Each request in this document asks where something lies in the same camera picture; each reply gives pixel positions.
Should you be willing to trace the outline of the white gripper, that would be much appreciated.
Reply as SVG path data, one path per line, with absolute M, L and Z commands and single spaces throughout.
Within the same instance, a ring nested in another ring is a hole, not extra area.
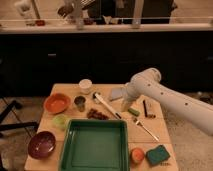
M 123 101 L 121 103 L 121 111 L 124 112 L 127 111 L 137 99 L 137 92 L 131 83 L 126 83 L 122 90 L 122 95 Z

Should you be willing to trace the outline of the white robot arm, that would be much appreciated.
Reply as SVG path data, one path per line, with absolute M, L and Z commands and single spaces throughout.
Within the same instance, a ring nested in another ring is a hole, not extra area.
M 213 105 L 171 90 L 160 81 L 161 73 L 156 68 L 148 68 L 132 76 L 124 86 L 121 111 L 126 111 L 141 95 L 145 95 L 213 136 Z

